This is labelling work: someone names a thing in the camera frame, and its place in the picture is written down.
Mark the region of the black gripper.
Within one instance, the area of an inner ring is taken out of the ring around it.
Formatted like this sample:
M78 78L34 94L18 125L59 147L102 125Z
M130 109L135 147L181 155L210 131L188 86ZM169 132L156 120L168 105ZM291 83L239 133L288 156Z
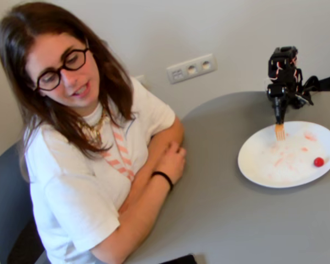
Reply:
M276 123L283 123L288 107L288 88L286 84L269 84L267 86L267 97L273 101L274 116Z

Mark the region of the woman's right hand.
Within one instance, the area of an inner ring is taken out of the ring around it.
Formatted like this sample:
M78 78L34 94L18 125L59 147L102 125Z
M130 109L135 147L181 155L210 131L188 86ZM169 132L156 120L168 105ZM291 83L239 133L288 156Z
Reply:
M164 179L172 189L183 175L185 156L186 150L177 142L171 142L156 166L154 177Z

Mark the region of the woman's left hand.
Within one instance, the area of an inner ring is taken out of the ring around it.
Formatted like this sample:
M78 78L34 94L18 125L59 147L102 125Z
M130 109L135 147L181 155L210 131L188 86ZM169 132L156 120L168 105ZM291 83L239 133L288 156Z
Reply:
M118 210L119 216L126 213L126 211L133 205L133 203L134 201L132 199L127 198Z

